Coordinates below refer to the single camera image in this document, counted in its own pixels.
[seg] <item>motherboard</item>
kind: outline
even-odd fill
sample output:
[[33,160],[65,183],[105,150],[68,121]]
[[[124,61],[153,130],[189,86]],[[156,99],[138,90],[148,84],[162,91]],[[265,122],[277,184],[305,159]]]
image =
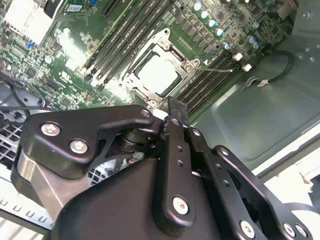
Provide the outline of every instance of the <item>motherboard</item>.
[[25,2],[0,3],[0,71],[58,110],[174,96],[193,120],[293,27],[285,0]]

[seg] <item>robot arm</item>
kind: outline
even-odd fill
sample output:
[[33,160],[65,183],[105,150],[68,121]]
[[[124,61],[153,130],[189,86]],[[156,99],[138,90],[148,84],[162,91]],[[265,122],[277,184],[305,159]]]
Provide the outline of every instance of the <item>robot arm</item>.
[[[166,107],[164,120],[126,105],[26,121],[11,179],[55,221],[51,240],[313,239],[229,149],[208,147],[180,102]],[[89,187],[90,169],[134,152],[144,159]]]

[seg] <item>label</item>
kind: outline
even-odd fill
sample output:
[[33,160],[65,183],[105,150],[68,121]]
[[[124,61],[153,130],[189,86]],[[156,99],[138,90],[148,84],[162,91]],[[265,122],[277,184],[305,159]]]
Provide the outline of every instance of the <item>label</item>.
[[82,8],[82,5],[71,4],[66,11],[67,12],[79,12],[81,10],[81,8]]

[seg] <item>black integrated circuit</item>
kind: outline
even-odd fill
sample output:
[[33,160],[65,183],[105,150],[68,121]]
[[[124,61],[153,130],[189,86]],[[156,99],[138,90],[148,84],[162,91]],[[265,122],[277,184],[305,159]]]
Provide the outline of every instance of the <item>black integrated circuit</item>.
[[28,69],[25,71],[25,74],[26,74],[29,78],[33,79],[33,78],[36,76],[37,71],[34,70],[32,67],[28,67]]

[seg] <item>silver screw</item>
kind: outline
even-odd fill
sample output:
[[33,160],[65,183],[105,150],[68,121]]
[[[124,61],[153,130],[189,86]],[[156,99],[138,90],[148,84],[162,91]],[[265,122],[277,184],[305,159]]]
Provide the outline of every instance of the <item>silver screw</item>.
[[201,134],[200,134],[200,132],[197,130],[197,129],[193,129],[193,133],[195,134],[195,135],[197,135],[197,136],[200,136]]
[[221,150],[221,152],[222,152],[224,155],[226,155],[226,156],[228,156],[228,155],[229,155],[229,153],[228,153],[227,149],[225,149],[225,148],[221,147],[221,148],[220,148],[220,150]]
[[73,140],[70,143],[70,148],[72,150],[72,152],[76,153],[76,154],[84,154],[85,152],[88,151],[88,145],[81,140]]
[[303,15],[302,15],[302,18],[304,20],[309,20],[311,17],[311,12],[310,11],[306,11]]
[[298,57],[298,59],[302,59],[304,54],[302,52],[299,52],[296,56]]
[[41,132],[47,136],[57,136],[60,133],[60,127],[53,123],[46,123],[41,126]]
[[299,233],[301,233],[302,236],[304,236],[305,238],[308,237],[308,234],[306,233],[306,231],[302,226],[296,224],[295,227],[299,231]]
[[175,125],[179,126],[179,122],[174,117],[171,118],[171,122],[173,122]]
[[285,229],[285,231],[291,236],[291,237],[295,237],[296,236],[296,233],[295,231],[293,230],[293,228],[288,224],[288,223],[284,223],[283,224],[283,227]]
[[150,114],[149,114],[149,112],[147,110],[141,110],[141,114],[143,116],[145,116],[146,118],[150,118]]
[[244,234],[250,238],[250,239],[254,239],[255,238],[255,231],[253,229],[253,227],[250,225],[250,223],[248,223],[247,221],[241,221],[240,222],[240,227],[242,229],[242,231],[244,232]]
[[174,209],[178,212],[178,214],[186,215],[189,211],[189,206],[187,202],[179,196],[175,196],[173,198],[172,204]]
[[187,72],[189,72],[189,71],[191,70],[191,66],[190,66],[189,64],[186,64],[186,65],[184,66],[184,69],[185,69]]

